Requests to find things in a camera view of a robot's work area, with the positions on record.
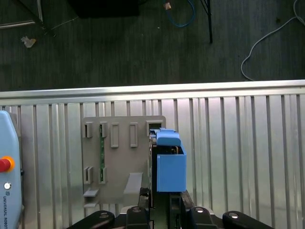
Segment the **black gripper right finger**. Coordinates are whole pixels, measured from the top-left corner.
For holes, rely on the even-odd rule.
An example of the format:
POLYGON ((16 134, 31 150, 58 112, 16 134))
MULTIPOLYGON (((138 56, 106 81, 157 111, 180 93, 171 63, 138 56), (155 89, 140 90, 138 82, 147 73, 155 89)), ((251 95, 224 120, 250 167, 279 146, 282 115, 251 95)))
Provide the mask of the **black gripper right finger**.
POLYGON ((205 207, 195 206, 188 191, 169 194, 170 229, 270 229, 242 212, 228 211, 217 217, 205 207))

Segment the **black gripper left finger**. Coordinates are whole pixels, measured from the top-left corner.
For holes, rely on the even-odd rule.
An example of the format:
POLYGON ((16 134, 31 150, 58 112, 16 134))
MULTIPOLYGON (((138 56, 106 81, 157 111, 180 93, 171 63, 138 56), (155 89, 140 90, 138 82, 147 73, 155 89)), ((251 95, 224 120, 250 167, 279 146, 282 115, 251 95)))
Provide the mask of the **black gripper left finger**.
POLYGON ((149 229, 149 198, 151 191, 141 188, 137 206, 127 206, 121 209, 118 216, 106 210, 96 211, 76 222, 71 229, 149 229))

